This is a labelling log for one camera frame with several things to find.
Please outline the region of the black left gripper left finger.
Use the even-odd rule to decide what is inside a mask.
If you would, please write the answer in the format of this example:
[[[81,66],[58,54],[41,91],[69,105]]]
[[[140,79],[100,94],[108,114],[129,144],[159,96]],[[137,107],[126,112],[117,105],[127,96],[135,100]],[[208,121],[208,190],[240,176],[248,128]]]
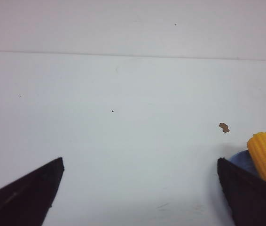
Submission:
[[[41,226],[64,172],[57,158],[0,189],[0,226]]]

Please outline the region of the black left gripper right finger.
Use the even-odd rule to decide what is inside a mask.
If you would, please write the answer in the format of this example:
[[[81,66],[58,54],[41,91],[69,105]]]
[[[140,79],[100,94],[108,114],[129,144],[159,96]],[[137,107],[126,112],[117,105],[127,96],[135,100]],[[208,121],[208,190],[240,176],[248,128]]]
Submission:
[[[222,191],[236,226],[266,226],[266,181],[225,158],[217,161]]]

